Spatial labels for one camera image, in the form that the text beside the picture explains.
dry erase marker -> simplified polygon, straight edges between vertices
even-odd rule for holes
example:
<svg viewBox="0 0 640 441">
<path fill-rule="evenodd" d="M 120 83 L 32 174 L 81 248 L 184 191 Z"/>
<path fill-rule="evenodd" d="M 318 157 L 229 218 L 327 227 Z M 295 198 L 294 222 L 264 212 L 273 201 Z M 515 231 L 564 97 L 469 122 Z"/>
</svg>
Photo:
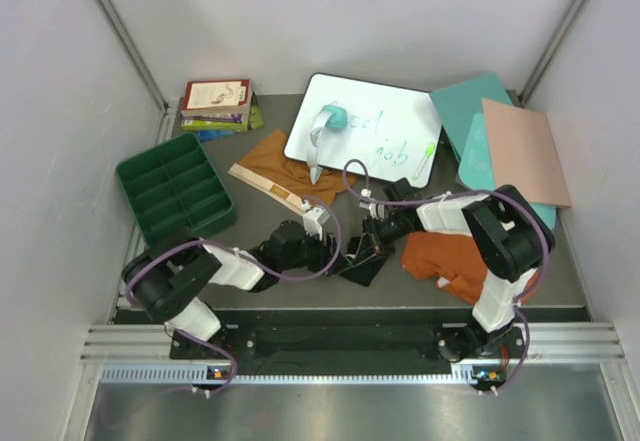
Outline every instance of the dry erase marker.
<svg viewBox="0 0 640 441">
<path fill-rule="evenodd" d="M 418 165 L 418 169 L 416 169 L 416 172 L 413 173 L 412 179 L 418 179 L 418 177 L 420 176 L 420 173 L 422 173 L 422 170 L 427 165 L 427 161 L 429 161 L 429 158 L 431 157 L 431 155 L 435 150 L 436 150 L 436 145 L 434 143 L 431 143 L 429 146 L 427 146 L 427 150 L 424 152 L 424 158 L 422 158 L 422 161 L 420 161 L 420 164 Z"/>
</svg>

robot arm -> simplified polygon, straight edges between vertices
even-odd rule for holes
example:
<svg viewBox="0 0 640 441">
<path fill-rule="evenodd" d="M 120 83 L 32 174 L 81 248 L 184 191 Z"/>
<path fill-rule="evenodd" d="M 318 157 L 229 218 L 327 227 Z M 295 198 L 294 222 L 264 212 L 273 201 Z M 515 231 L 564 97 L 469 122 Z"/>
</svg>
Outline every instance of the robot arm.
<svg viewBox="0 0 640 441">
<path fill-rule="evenodd" d="M 553 235 L 520 193 L 512 186 L 498 191 L 529 211 L 542 227 L 551 250 L 555 244 Z M 393 183 L 385 193 L 391 201 L 419 200 L 419 193 L 406 179 Z M 542 259 L 542 247 L 529 222 L 510 205 L 488 195 L 443 199 L 418 208 L 403 206 L 389 210 L 386 216 L 381 206 L 363 207 L 369 215 L 362 221 L 362 235 L 349 241 L 347 252 L 338 255 L 326 274 L 368 286 L 395 251 L 393 243 L 411 232 L 472 236 L 488 268 L 482 295 L 464 329 L 443 328 L 436 340 L 440 354 L 452 362 L 474 352 L 481 355 L 490 351 L 511 328 L 513 299 L 523 292 Z M 242 253 L 278 273 L 303 267 L 320 271 L 340 249 L 333 235 L 323 233 L 326 219 L 321 208 L 310 209 L 302 224 L 285 221 L 268 240 Z M 123 279 L 129 283 L 140 269 L 166 251 L 196 239 L 189 230 L 165 239 L 125 267 Z M 278 276 L 265 273 L 233 253 L 202 245 L 181 251 L 156 266 L 132 292 L 152 321 L 215 342 L 213 338 L 224 328 L 213 311 L 196 297 L 208 283 L 260 292 L 278 280 Z"/>
</svg>

white cable connector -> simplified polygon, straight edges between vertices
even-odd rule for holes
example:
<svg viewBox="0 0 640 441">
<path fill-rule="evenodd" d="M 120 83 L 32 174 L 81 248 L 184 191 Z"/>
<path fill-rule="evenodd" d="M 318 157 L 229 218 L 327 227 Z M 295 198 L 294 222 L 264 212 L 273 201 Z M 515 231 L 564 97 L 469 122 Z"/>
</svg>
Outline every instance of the white cable connector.
<svg viewBox="0 0 640 441">
<path fill-rule="evenodd" d="M 438 199 L 438 202 L 442 203 L 443 201 L 446 201 L 449 196 L 451 196 L 451 191 L 446 191 L 436 196 L 435 199 Z"/>
<path fill-rule="evenodd" d="M 362 191 L 360 191 L 360 196 L 364 197 L 364 198 L 370 198 L 371 197 L 371 190 L 370 189 L 362 189 Z M 363 209 L 366 209 L 367 211 L 369 210 L 369 205 L 371 203 L 368 203 L 366 201 L 360 201 L 360 207 Z"/>
<path fill-rule="evenodd" d="M 308 235 L 322 239 L 322 225 L 329 219 L 329 213 L 322 207 L 311 205 L 305 201 L 302 205 L 307 212 L 302 216 L 302 225 Z"/>
<path fill-rule="evenodd" d="M 360 195 L 364 196 L 365 198 L 370 198 L 371 197 L 371 190 L 370 189 L 362 189 L 362 191 L 360 191 Z M 375 204 L 375 203 L 367 203 L 366 201 L 360 201 L 360 207 L 362 209 L 366 209 L 367 211 L 369 211 L 369 215 L 373 219 L 382 219 L 382 218 L 384 218 L 384 205 Z"/>
</svg>

book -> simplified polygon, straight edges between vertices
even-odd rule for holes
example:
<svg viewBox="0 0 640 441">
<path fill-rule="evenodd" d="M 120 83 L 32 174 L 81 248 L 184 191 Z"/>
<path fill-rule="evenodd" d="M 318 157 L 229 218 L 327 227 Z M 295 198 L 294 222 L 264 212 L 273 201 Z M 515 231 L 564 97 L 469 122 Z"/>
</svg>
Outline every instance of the book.
<svg viewBox="0 0 640 441">
<path fill-rule="evenodd" d="M 482 99 L 513 104 L 496 73 L 432 91 L 430 97 L 458 161 L 466 149 L 473 116 L 482 113 Z"/>
<path fill-rule="evenodd" d="M 244 133 L 247 131 L 252 131 L 257 128 L 261 128 L 264 126 L 264 117 L 262 115 L 262 110 L 258 106 L 258 101 L 255 99 L 255 94 L 251 98 L 251 110 L 249 111 L 249 122 L 246 126 L 242 126 L 238 129 L 200 129 L 194 131 L 195 135 L 198 137 L 200 142 L 204 143 L 205 141 L 211 141 L 212 139 L 223 138 L 226 136 L 231 136 L 236 133 Z"/>
<path fill-rule="evenodd" d="M 234 130 L 247 131 L 251 122 L 251 109 L 258 106 L 255 93 L 251 93 L 250 110 L 246 113 L 225 113 L 215 116 L 180 115 L 183 131 Z"/>
<path fill-rule="evenodd" d="M 182 100 L 183 116 L 248 113 L 251 104 L 248 79 L 191 81 Z"/>
</svg>

green plastic tray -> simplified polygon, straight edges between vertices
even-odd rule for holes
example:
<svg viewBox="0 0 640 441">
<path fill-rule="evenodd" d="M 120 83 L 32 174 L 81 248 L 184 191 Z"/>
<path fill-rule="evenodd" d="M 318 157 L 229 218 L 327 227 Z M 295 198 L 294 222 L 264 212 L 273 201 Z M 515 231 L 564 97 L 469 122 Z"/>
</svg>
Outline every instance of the green plastic tray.
<svg viewBox="0 0 640 441">
<path fill-rule="evenodd" d="M 122 161 L 116 175 L 149 246 L 184 226 L 207 238 L 236 222 L 233 199 L 192 133 Z"/>
</svg>

